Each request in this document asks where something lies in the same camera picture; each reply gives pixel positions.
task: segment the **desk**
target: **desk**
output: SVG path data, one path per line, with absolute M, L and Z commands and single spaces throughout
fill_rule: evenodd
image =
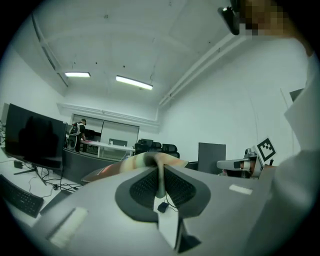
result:
M 136 151 L 134 148 L 128 147 L 128 146 L 110 145 L 107 143 L 91 141 L 91 140 L 81 140 L 81 143 L 87 144 L 87 145 L 92 145 L 92 146 L 97 146 L 98 147 L 98 158 L 100 157 L 100 150 L 101 149 L 113 149 L 113 150 L 126 151 L 126 152 L 130 152 L 130 156 L 132 156 L 133 152 Z
M 9 181 L 11 181 L 15 185 L 17 185 L 19 188 L 21 188 L 27 192 L 29 191 L 29 188 L 31 185 L 31 193 L 32 194 L 34 194 L 38 197 L 48 196 L 48 197 L 43 198 L 44 203 L 41 208 L 41 210 L 42 210 L 60 192 L 60 189 L 53 190 L 52 185 L 50 185 L 50 184 L 44 185 L 43 182 L 39 179 L 39 177 L 37 176 L 37 174 L 35 172 L 14 175 L 14 173 L 29 170 L 25 166 L 23 166 L 22 169 L 15 168 L 14 163 L 13 163 L 14 160 L 15 159 L 13 157 L 8 158 L 5 155 L 5 153 L 3 152 L 3 150 L 0 149 L 0 174 L 2 174 Z M 43 175 L 48 173 L 47 170 L 45 170 L 45 169 L 43 169 L 43 172 L 44 172 Z M 59 179 L 60 176 L 53 173 L 51 170 L 50 174 L 49 174 L 49 178 L 50 179 Z M 50 182 L 53 184 L 60 184 L 60 180 L 50 180 Z M 61 183 L 62 184 L 64 184 L 64 183 L 74 184 L 74 182 L 69 181 L 65 178 L 62 178 Z M 12 204 L 8 203 L 7 205 L 8 205 L 8 208 L 10 209 L 12 215 L 16 219 L 26 223 L 30 227 L 32 227 L 38 221 L 38 219 L 41 218 L 40 214 L 38 214 L 38 216 L 36 218 L 33 218 L 33 217 L 25 214 L 24 212 L 20 211 L 19 209 L 17 209 Z

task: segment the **monitor stand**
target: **monitor stand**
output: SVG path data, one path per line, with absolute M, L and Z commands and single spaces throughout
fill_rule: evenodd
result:
M 35 172 L 35 173 L 39 176 L 39 178 L 40 178 L 40 180 L 43 182 L 43 184 L 44 184 L 44 185 L 47 185 L 46 182 L 44 181 L 44 179 L 41 178 L 41 176 L 40 176 L 40 174 L 39 174 L 39 172 L 38 172 L 37 167 L 34 167 L 33 169 L 30 169 L 30 170 L 20 171 L 20 172 L 14 173 L 13 175 L 27 174 L 27 173 L 32 173 L 32 172 Z

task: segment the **ceiling light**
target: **ceiling light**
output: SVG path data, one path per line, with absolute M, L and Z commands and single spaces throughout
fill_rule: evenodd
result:
M 138 86 L 138 87 L 141 87 L 141 88 L 144 88 L 144 89 L 147 89 L 147 90 L 152 90 L 152 88 L 153 88 L 153 86 L 150 85 L 150 84 L 147 84 L 147 83 L 144 83 L 144 82 L 139 82 L 137 80 L 133 80 L 133 79 L 126 78 L 126 77 L 123 77 L 123 76 L 119 76 L 119 75 L 117 75 L 115 77 L 115 79 L 118 82 L 122 82 L 122 83 L 133 85 L 133 86 Z
M 90 74 L 88 72 L 65 72 L 68 78 L 89 78 Z

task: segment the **backpack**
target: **backpack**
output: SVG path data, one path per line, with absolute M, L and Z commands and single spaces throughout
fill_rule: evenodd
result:
M 75 122 L 69 131 L 69 134 L 79 135 L 80 134 L 80 124 Z

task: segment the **black keyboard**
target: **black keyboard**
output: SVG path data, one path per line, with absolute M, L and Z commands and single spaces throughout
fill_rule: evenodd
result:
M 19 188 L 0 174 L 0 193 L 4 199 L 19 210 L 36 218 L 44 199 Z

